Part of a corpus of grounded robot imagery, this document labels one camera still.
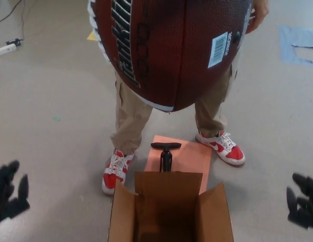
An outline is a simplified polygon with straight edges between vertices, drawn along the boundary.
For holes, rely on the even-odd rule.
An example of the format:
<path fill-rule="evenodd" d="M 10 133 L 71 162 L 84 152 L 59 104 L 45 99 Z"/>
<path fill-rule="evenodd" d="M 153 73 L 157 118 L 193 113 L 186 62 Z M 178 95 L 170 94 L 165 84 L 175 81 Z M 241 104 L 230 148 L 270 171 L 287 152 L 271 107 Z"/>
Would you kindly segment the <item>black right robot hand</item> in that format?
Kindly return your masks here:
<path fill-rule="evenodd" d="M 287 219 L 304 229 L 313 229 L 313 178 L 294 172 L 292 179 L 305 197 L 297 197 L 294 191 L 287 187 L 286 199 L 289 209 Z"/>

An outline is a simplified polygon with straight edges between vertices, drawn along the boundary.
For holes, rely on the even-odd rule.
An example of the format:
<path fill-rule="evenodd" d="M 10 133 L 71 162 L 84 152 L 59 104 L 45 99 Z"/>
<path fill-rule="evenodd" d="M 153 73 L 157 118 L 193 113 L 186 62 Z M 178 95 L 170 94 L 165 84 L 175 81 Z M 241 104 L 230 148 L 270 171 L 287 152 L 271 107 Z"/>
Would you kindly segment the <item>person's left hand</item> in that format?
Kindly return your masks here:
<path fill-rule="evenodd" d="M 249 34 L 259 27 L 266 15 L 269 13 L 268 0 L 253 0 L 252 13 L 250 15 L 246 33 Z"/>

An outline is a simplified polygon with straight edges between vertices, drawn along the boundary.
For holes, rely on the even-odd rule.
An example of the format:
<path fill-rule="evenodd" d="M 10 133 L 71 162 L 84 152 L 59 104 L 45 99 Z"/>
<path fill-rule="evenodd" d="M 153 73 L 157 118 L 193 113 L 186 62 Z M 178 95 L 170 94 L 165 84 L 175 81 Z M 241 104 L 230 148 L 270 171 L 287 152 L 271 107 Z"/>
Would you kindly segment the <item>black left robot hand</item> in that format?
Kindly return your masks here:
<path fill-rule="evenodd" d="M 13 160 L 0 167 L 0 223 L 8 218 L 13 219 L 30 209 L 28 175 L 25 174 L 21 178 L 17 197 L 11 198 L 15 190 L 12 181 L 19 167 L 18 160 Z"/>

